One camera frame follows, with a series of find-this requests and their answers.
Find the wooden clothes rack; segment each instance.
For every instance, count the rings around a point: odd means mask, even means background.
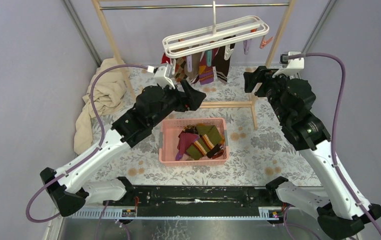
[[[113,33],[108,25],[107,19],[105,18],[103,11],[108,10],[149,10],[149,9],[197,9],[197,8],[212,8],[212,4],[190,4],[190,5],[146,5],[146,6],[101,6],[101,2],[125,2],[130,0],[92,0],[93,6],[95,8],[96,14],[99,18],[102,29],[108,39],[109,45],[114,53],[114,58],[118,64],[123,64],[123,60],[120,56],[119,48],[117,47],[116,41],[114,39]],[[286,3],[236,3],[236,4],[216,4],[216,8],[244,8],[244,7],[286,7],[283,12],[283,16],[277,29],[276,35],[273,38],[273,43],[271,45],[270,52],[268,53],[267,61],[265,66],[269,68],[272,64],[273,57],[278,48],[279,42],[285,31],[286,25],[288,23],[289,17],[292,10],[294,9],[295,0],[288,0]],[[136,98],[135,91],[132,87],[132,83],[128,77],[125,77],[125,84],[133,99]],[[212,101],[203,102],[201,108],[251,108],[252,120],[254,124],[254,129],[258,129],[257,124],[257,112],[255,109],[255,104],[257,97],[253,93],[249,94],[248,101]]]

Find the white plastic hanger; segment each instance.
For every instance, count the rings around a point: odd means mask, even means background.
[[[269,26],[262,21],[258,16],[244,16],[234,20],[226,21],[220,24],[216,23],[216,1],[212,1],[213,25],[187,31],[171,36],[167,36],[162,40],[165,55],[172,59],[189,56],[192,54],[204,52],[210,49],[216,49],[223,46],[228,46],[230,55],[232,49],[230,45],[248,39],[264,36],[269,33]]]

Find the wooden frame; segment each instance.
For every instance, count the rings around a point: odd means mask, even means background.
[[[111,29],[108,26],[107,19],[105,18],[105,15],[103,13],[103,9],[101,7],[101,2],[124,2],[124,1],[130,1],[130,0],[92,0],[93,6],[94,6],[96,14],[99,18],[102,29],[106,35],[106,38],[108,39],[109,45],[111,46],[111,49],[114,53],[114,58],[118,64],[123,64],[124,62],[120,56],[119,48],[117,47],[113,33],[111,32]],[[269,7],[267,5],[274,6],[274,4],[271,4],[271,3],[266,3],[265,5],[266,5],[265,7]],[[265,62],[265,66],[267,68],[269,68],[272,64],[272,61],[273,61],[274,55],[276,54],[276,50],[278,48],[279,42],[280,42],[282,35],[285,31],[285,28],[286,28],[286,25],[288,23],[289,17],[292,13],[292,10],[294,9],[294,5],[295,5],[295,0],[288,0],[288,4],[286,5],[286,9],[283,13],[279,28],[277,29],[276,36],[274,37],[270,52],[268,53],[267,61]],[[125,77],[124,79],[125,79],[124,80],[125,84],[128,88],[128,91],[130,92],[132,99],[135,99],[136,93],[133,89],[133,86],[132,86],[132,83],[130,82],[130,79],[128,77]],[[258,129],[257,112],[255,109],[256,101],[257,101],[257,97],[255,97],[253,93],[250,93],[248,101],[203,102],[201,105],[201,108],[251,108],[254,130],[257,130]]]

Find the gray floor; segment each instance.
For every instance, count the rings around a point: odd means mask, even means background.
[[[330,240],[317,221],[298,209],[290,209],[288,222],[304,225]],[[94,240],[97,219],[65,218],[59,240]],[[127,224],[132,240],[291,240],[283,226],[255,220],[134,220]],[[316,240],[311,233],[290,227],[297,240]],[[102,220],[101,240],[127,240],[126,230],[113,220]]]

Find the hanger hook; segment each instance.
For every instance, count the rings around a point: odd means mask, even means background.
[[[212,34],[217,33],[217,26],[216,26],[216,0],[212,0],[212,16],[214,24],[212,25]]]

